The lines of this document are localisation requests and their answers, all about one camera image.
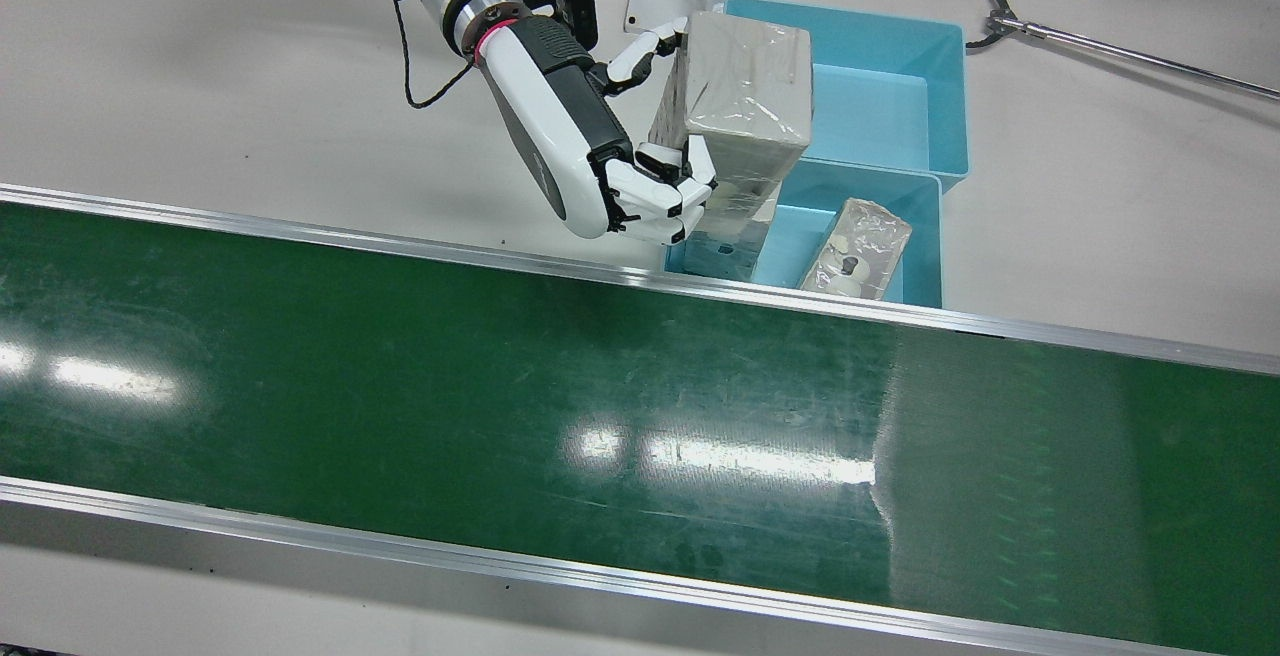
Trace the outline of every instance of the blue tray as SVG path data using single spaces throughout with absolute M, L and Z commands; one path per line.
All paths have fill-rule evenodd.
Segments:
M 959 26 L 764 0 L 730 0 L 726 13 L 809 31 L 805 158 L 929 172 L 943 191 L 969 173 Z
M 845 199 L 867 199 L 913 229 L 884 300 L 941 308 L 942 193 L 969 173 L 964 32 L 783 1 L 730 0 L 726 13 L 813 40 L 813 142 L 783 182 L 751 282 L 795 287 Z M 682 264 L 668 251 L 668 270 Z

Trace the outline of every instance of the plastic wrap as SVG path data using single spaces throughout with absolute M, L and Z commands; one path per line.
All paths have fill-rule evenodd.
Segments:
M 813 136 L 809 32 L 699 12 L 690 18 L 649 140 L 704 136 L 719 186 L 689 236 L 685 270 L 746 281 L 773 219 L 771 197 Z
M 879 204 L 846 200 L 800 288 L 882 300 L 910 238 L 910 224 Z

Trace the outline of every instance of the robotic hand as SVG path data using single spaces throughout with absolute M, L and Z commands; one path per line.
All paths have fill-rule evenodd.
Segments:
M 595 63 L 594 0 L 422 0 L 445 41 L 484 73 L 512 142 L 547 201 L 584 238 L 605 232 L 682 241 L 704 213 L 716 170 L 701 136 L 681 150 L 632 147 L 605 102 L 684 44 L 686 19 Z M 549 6 L 552 15 L 535 14 Z

